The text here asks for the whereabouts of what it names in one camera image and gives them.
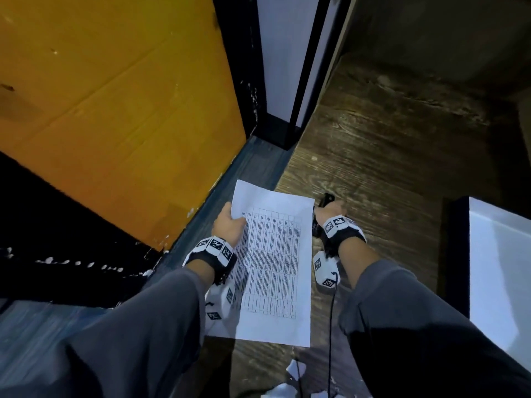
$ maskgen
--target gray wall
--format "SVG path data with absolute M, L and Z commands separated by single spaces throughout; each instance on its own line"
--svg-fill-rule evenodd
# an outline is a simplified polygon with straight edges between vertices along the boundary
M 264 60 L 267 111 L 289 121 L 319 0 L 256 1 Z M 302 125 L 339 1 L 331 0 L 328 7 L 297 126 Z
M 343 51 L 507 96 L 531 84 L 531 2 L 357 0 Z

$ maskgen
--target yellow door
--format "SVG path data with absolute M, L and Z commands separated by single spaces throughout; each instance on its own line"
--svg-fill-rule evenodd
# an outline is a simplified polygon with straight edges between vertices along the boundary
M 245 135 L 212 0 L 0 0 L 0 151 L 144 243 Z

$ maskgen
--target person's right hand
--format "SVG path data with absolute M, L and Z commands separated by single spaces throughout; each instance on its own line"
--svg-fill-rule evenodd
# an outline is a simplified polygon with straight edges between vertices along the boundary
M 345 203 L 343 201 L 332 201 L 326 207 L 315 208 L 313 210 L 315 214 L 315 220 L 317 220 L 317 223 L 323 227 L 326 221 L 330 218 L 333 218 L 337 215 L 346 215 L 347 208 L 344 208 L 344 204 Z

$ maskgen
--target cable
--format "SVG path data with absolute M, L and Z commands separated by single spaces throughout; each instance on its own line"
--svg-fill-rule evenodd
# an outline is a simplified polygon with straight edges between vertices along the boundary
M 337 292 L 337 272 L 332 272 L 335 275 L 335 289 L 332 296 L 332 304 L 330 305 L 330 325 L 328 331 L 328 397 L 330 398 L 330 381 L 332 380 L 332 313 L 334 312 L 335 293 Z

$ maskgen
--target sleeve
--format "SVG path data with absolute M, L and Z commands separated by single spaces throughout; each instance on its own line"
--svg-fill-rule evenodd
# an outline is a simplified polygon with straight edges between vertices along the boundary
M 3 397 L 168 397 L 197 359 L 204 285 L 179 268 L 63 340 L 41 374 Z
M 376 397 L 531 396 L 531 375 L 410 271 L 380 260 L 339 316 Z

